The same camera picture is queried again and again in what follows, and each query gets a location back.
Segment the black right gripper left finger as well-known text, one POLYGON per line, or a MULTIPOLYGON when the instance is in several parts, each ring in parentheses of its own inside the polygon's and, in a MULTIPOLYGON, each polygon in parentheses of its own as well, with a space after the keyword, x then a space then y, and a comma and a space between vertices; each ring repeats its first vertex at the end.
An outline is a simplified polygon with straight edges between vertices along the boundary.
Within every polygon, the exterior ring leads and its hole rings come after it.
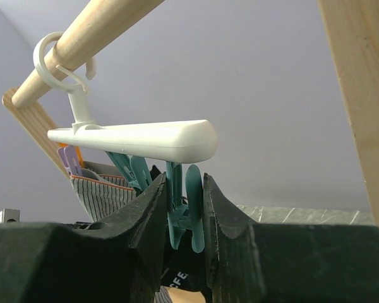
POLYGON ((0 302, 152 302, 160 288, 167 184, 84 229, 0 224, 0 302))

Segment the black underwear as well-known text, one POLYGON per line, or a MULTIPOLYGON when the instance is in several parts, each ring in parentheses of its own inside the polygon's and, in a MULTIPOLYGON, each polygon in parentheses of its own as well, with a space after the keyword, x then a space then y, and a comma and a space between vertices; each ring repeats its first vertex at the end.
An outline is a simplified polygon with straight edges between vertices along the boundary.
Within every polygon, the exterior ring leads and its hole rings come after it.
POLYGON ((160 290, 155 302, 212 302, 212 291, 207 286, 205 249, 195 253, 191 247, 192 232, 181 238, 179 248, 170 244, 168 224, 166 231, 164 265, 160 290))

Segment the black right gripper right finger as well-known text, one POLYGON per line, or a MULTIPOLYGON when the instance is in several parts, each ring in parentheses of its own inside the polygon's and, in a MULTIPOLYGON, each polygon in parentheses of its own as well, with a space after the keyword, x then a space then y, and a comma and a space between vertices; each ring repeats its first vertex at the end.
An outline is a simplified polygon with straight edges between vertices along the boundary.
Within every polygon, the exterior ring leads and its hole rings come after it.
POLYGON ((258 223, 203 177, 215 302, 379 302, 379 228, 258 223))

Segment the teal clothes peg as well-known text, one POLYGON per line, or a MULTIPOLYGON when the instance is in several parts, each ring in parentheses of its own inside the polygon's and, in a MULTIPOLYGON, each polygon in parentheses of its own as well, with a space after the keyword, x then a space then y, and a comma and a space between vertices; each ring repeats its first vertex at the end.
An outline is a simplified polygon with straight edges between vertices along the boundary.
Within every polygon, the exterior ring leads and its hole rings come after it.
POLYGON ((106 153, 132 188, 144 191, 152 183, 147 162, 143 157, 111 151, 106 151, 106 153))
POLYGON ((180 163, 166 163, 167 223, 171 247, 179 248, 185 232, 192 232, 195 253, 205 248, 203 231, 203 183, 200 169, 191 164, 186 173, 180 163))

